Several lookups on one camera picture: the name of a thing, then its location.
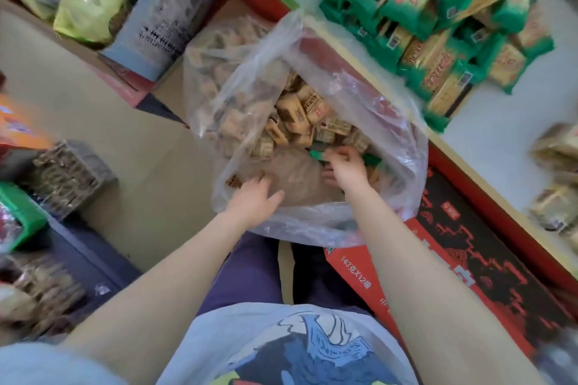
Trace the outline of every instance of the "white t-shirt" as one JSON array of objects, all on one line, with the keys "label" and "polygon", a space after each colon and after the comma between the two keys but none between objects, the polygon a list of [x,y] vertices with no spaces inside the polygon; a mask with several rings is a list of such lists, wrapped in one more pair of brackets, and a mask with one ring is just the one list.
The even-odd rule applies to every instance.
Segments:
[{"label": "white t-shirt", "polygon": [[[125,384],[58,347],[0,349],[0,385]],[[371,316],[312,305],[240,303],[197,317],[159,385],[417,385],[395,338]]]}]

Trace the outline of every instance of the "purple pants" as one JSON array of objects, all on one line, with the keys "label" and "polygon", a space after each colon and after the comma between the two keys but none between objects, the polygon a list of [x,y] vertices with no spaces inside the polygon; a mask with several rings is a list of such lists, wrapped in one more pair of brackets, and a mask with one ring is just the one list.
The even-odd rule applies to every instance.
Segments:
[{"label": "purple pants", "polygon": [[[213,281],[198,315],[237,303],[278,303],[281,297],[277,239],[246,232]],[[372,315],[359,295],[327,263],[323,248],[292,243],[293,300],[322,308]]]}]

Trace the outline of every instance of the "hand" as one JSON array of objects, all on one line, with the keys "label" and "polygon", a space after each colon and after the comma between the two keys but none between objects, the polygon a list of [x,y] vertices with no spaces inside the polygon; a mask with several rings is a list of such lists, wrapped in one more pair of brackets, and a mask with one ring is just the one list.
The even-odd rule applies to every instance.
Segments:
[{"label": "hand", "polygon": [[285,198],[282,190],[268,198],[272,182],[268,176],[247,181],[233,194],[225,212],[243,223],[245,229],[267,221]]},{"label": "hand", "polygon": [[335,150],[328,149],[325,156],[329,160],[322,172],[325,183],[341,187],[346,195],[369,186],[367,169],[355,148],[341,146]]}]

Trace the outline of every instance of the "right arm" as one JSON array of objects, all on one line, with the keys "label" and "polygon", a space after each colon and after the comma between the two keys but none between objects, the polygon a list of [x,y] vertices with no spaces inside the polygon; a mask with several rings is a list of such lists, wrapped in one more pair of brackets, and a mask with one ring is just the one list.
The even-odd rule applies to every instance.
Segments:
[{"label": "right arm", "polygon": [[[337,154],[348,156],[344,160]],[[543,385],[499,320],[369,185],[355,149],[328,152],[323,173],[345,191],[395,324],[426,385]]]}]

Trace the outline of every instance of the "red box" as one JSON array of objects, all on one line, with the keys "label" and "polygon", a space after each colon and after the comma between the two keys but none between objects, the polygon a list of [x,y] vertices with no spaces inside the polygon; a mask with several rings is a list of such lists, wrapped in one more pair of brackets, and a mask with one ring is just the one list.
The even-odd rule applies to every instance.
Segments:
[{"label": "red box", "polygon": [[[531,356],[573,323],[516,256],[437,171],[428,171],[417,217],[406,225],[475,292],[522,351]],[[367,247],[326,249],[329,264],[399,338]]]}]

